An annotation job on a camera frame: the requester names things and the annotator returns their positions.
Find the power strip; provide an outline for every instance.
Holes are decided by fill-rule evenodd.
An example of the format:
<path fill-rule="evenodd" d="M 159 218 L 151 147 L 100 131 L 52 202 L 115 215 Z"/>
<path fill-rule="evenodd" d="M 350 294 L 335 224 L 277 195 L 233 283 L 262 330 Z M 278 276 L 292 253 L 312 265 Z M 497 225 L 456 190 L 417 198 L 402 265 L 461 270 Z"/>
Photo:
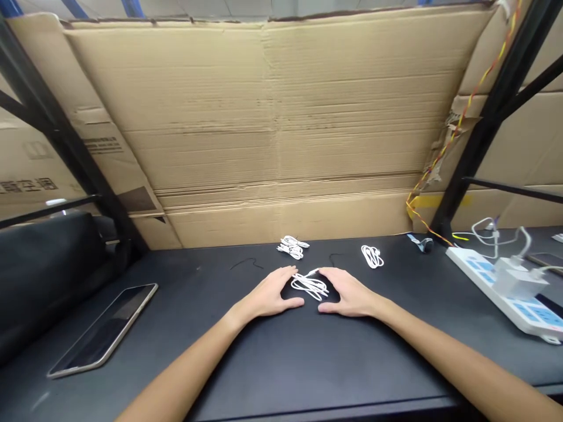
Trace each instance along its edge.
<path fill-rule="evenodd" d="M 541 337 L 549 344 L 563 341 L 563 319 L 539 300 L 507 298 L 493 290 L 496 281 L 494 266 L 472 249 L 450 247 L 446 255 L 461 268 L 483 293 L 526 334 Z"/>

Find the cardboard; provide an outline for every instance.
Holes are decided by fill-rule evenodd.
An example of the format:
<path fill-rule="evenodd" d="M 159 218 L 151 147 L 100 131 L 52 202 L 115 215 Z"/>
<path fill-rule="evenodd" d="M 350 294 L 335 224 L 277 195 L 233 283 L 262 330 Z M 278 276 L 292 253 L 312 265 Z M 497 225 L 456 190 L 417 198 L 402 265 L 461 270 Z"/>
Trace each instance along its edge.
<path fill-rule="evenodd" d="M 82 22 L 65 35 L 152 186 L 182 196 L 418 174 L 492 14 Z"/>
<path fill-rule="evenodd" d="M 410 231 L 407 195 L 403 190 L 205 207 L 168 218 L 185 248 L 272 243 L 287 234 L 304 240 L 385 236 Z"/>
<path fill-rule="evenodd" d="M 529 186 L 547 192 L 563 193 L 563 185 Z M 544 227 L 563 224 L 561 204 L 528 198 L 494 189 L 474 189 L 467 191 L 462 204 L 452 220 L 452 230 L 467 231 L 473 224 L 485 217 L 499 217 L 498 226 L 510 229 L 518 226 Z M 430 224 L 443 193 L 424 192 L 419 195 L 414 207 L 424 220 Z M 413 218 L 413 231 L 426 233 L 420 219 Z"/>
<path fill-rule="evenodd" d="M 182 244 L 166 215 L 135 215 L 131 218 L 151 250 L 182 248 Z"/>
<path fill-rule="evenodd" d="M 137 189 L 155 203 L 134 215 L 153 249 L 410 230 L 408 191 L 451 137 L 508 28 L 503 9 L 482 4 L 65 29 L 45 16 L 12 26 L 110 184 L 128 184 L 133 204 Z M 557 28 L 529 77 L 549 65 Z M 427 222 L 499 68 L 416 200 Z M 477 176 L 563 186 L 555 170 L 563 158 L 555 124 L 563 93 L 555 82 L 548 89 L 507 120 Z M 500 216 L 503 227 L 560 222 L 556 206 L 535 208 L 472 186 L 453 227 L 466 230 L 486 216 Z M 413 225 L 421 230 L 418 220 Z"/>
<path fill-rule="evenodd" d="M 113 191 L 126 195 L 127 210 L 162 212 L 135 156 L 80 68 L 58 18 L 39 13 L 8 21 Z"/>
<path fill-rule="evenodd" d="M 0 76 L 0 89 L 17 99 Z M 0 216 L 45 207 L 49 199 L 85 195 L 45 136 L 0 108 Z"/>
<path fill-rule="evenodd" d="M 487 78 L 483 81 L 477 94 L 488 94 L 498 76 L 500 68 L 504 63 L 506 58 L 506 53 L 510 50 L 514 37 L 518 32 L 520 25 L 522 24 L 522 19 L 526 15 L 528 8 L 533 0 L 523 0 L 520 18 L 516 21 L 516 26 L 514 33 L 509 40 L 503 56 L 498 61 L 494 69 L 489 73 Z M 485 71 L 491 66 L 491 64 L 498 58 L 498 54 L 501 51 L 503 42 L 506 40 L 506 34 L 510 29 L 509 17 L 515 11 L 516 4 L 518 0 L 507 0 L 505 2 L 508 5 L 508 13 L 504 7 L 497 7 L 496 11 L 491 18 L 489 24 L 479 37 L 479 41 L 473 51 L 471 60 L 467 65 L 467 71 L 463 76 L 463 80 L 459 86 L 458 94 L 461 96 L 468 96 L 473 92 L 473 89 L 479 84 L 479 81 L 483 77 Z"/>
<path fill-rule="evenodd" d="M 561 39 L 563 39 L 563 13 L 559 13 L 551 26 L 550 32 L 544 40 L 534 64 L 530 68 L 524 85 L 526 86 L 547 69 L 561 55 Z M 563 75 L 559 75 L 546 86 L 543 92 L 563 91 Z"/>
<path fill-rule="evenodd" d="M 263 183 L 239 188 L 195 190 L 189 193 L 159 193 L 159 199 L 164 209 L 169 212 L 203 205 L 236 205 L 249 201 L 258 203 L 373 192 L 383 189 L 409 189 L 416 183 L 417 179 L 418 175 L 407 174 L 363 179 Z"/>

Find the black metal shelf frame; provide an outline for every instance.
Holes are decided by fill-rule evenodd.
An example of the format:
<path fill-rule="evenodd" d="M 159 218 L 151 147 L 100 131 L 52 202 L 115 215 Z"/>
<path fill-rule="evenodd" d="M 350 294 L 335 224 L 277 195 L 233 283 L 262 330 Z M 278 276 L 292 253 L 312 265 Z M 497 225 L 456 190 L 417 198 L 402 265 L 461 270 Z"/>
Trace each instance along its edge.
<path fill-rule="evenodd" d="M 561 0 L 532 1 L 483 106 L 481 120 L 473 129 L 430 224 L 430 228 L 439 235 L 451 239 L 452 219 L 470 184 L 563 203 L 563 196 L 556 193 L 475 178 L 503 121 L 563 73 L 562 55 L 520 91 L 562 6 L 563 1 Z"/>
<path fill-rule="evenodd" d="M 83 140 L 72 127 L 59 102 L 39 71 L 0 16 L 0 72 L 21 102 L 0 91 L 0 107 L 43 132 L 76 178 L 86 197 L 0 221 L 0 229 L 30 221 L 85 203 L 95 203 L 102 215 L 113 219 L 121 239 L 144 254 L 149 248 L 123 204 L 90 155 Z"/>

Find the orange wire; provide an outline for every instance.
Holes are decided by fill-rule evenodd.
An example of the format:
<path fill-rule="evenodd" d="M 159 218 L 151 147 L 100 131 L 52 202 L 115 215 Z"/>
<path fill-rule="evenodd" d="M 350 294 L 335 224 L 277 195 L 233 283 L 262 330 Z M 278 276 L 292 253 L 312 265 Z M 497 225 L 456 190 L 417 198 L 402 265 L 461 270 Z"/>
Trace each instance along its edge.
<path fill-rule="evenodd" d="M 452 242 L 450 242 L 448 239 L 446 239 L 443 236 L 440 236 L 439 234 L 437 234 L 434 230 L 432 230 L 428 224 L 426 224 L 426 222 L 424 221 L 424 219 L 422 218 L 422 216 L 415 211 L 415 209 L 412 206 L 412 203 L 414 202 L 414 199 L 411 200 L 412 195 L 415 193 L 415 191 L 418 189 L 418 187 L 420 186 L 420 184 L 422 182 L 424 182 L 424 180 L 426 180 L 426 177 L 428 177 L 428 175 L 430 173 L 432 173 L 432 171 L 434 170 L 434 167 L 436 166 L 436 163 L 438 163 L 438 161 L 440 161 L 440 159 L 444 156 L 444 154 L 446 153 L 447 149 L 450 147 L 450 145 L 453 143 L 453 141 L 455 140 L 455 137 L 457 135 L 457 132 L 459 131 L 459 128 L 462 126 L 462 122 L 463 119 L 465 118 L 465 115 L 467 114 L 467 111 L 469 109 L 469 107 L 471 106 L 471 102 L 473 97 L 477 94 L 477 92 L 479 91 L 479 88 L 481 87 L 481 85 L 483 84 L 483 82 L 485 81 L 485 78 L 489 75 L 489 73 L 491 73 L 491 71 L 495 68 L 495 66 L 497 66 L 497 64 L 499 63 L 500 59 L 503 57 L 504 51 L 506 50 L 506 46 L 508 45 L 510 38 L 512 37 L 513 33 L 514 33 L 514 28 L 516 27 L 516 21 L 518 20 L 518 17 L 520 16 L 520 9 L 522 6 L 522 0 L 518 0 L 518 5 L 516 6 L 516 10 L 514 11 L 514 13 L 512 14 L 512 17 L 510 19 L 510 29 L 508 30 L 507 34 L 506 34 L 506 38 L 504 39 L 503 42 L 503 46 L 500 49 L 500 53 L 498 54 L 498 56 L 496 57 L 496 59 L 493 61 L 493 63 L 491 64 L 491 66 L 489 66 L 489 68 L 485 71 L 485 73 L 483 73 L 483 76 L 481 76 L 481 80 L 479 81 L 479 83 L 477 85 L 475 85 L 475 88 L 473 88 L 473 91 L 471 92 L 471 95 L 469 96 L 469 99 L 467 101 L 467 104 L 465 105 L 463 112 L 459 118 L 459 121 L 457 122 L 457 126 L 454 129 L 453 133 L 452 133 L 452 137 L 450 138 L 450 140 L 446 143 L 446 145 L 444 145 L 444 147 L 442 148 L 442 150 L 440 151 L 440 153 L 438 154 L 438 156 L 436 157 L 436 159 L 432 162 L 431 166 L 428 167 L 428 169 L 426 169 L 426 171 L 424 172 L 424 174 L 422 175 L 422 177 L 420 178 L 420 180 L 418 180 L 418 183 L 415 185 L 415 187 L 412 189 L 412 191 L 409 193 L 409 197 L 406 200 L 406 206 L 411 210 L 411 212 L 413 214 L 415 214 L 418 218 L 420 218 L 422 224 L 425 225 L 425 227 L 428 229 L 429 232 L 431 232 L 434 236 L 439 237 L 440 239 L 442 239 L 443 241 L 445 241 L 449 246 L 454 247 L 454 244 Z"/>

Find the hand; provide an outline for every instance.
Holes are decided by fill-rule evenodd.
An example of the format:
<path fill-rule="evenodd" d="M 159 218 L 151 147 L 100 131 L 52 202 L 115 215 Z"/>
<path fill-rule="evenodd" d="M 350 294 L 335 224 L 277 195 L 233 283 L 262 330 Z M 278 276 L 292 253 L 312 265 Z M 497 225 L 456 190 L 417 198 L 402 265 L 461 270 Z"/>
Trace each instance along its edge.
<path fill-rule="evenodd" d="M 396 305 L 364 286 L 357 278 L 339 268 L 319 268 L 340 293 L 340 302 L 323 302 L 318 311 L 345 317 L 374 317 L 382 319 Z"/>
<path fill-rule="evenodd" d="M 272 271 L 253 291 L 236 303 L 231 311 L 238 314 L 239 319 L 246 324 L 256 317 L 276 315 L 286 309 L 303 306 L 305 304 L 303 298 L 284 300 L 280 296 L 287 280 L 294 274 L 297 274 L 295 266 Z"/>

